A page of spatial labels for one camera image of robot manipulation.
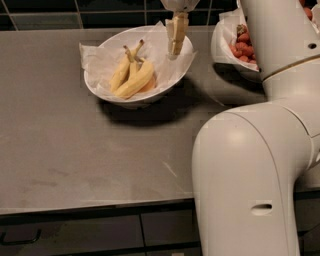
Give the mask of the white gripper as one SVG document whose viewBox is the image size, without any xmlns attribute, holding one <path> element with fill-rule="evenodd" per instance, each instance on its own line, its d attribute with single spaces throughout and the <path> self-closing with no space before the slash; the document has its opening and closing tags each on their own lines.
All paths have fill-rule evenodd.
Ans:
<svg viewBox="0 0 320 256">
<path fill-rule="evenodd" d="M 189 19 L 186 12 L 195 9 L 200 0 L 160 0 L 166 10 L 175 12 L 173 19 L 165 20 L 170 55 L 179 55 L 183 46 Z"/>
</svg>

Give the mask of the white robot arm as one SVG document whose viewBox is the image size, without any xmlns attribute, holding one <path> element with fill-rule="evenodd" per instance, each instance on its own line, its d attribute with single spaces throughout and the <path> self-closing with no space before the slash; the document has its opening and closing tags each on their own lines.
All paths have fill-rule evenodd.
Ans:
<svg viewBox="0 0 320 256">
<path fill-rule="evenodd" d="M 192 181 L 203 256 L 300 256 L 293 191 L 319 162 L 319 35 L 299 0 L 241 0 L 267 100 L 199 131 Z"/>
</svg>

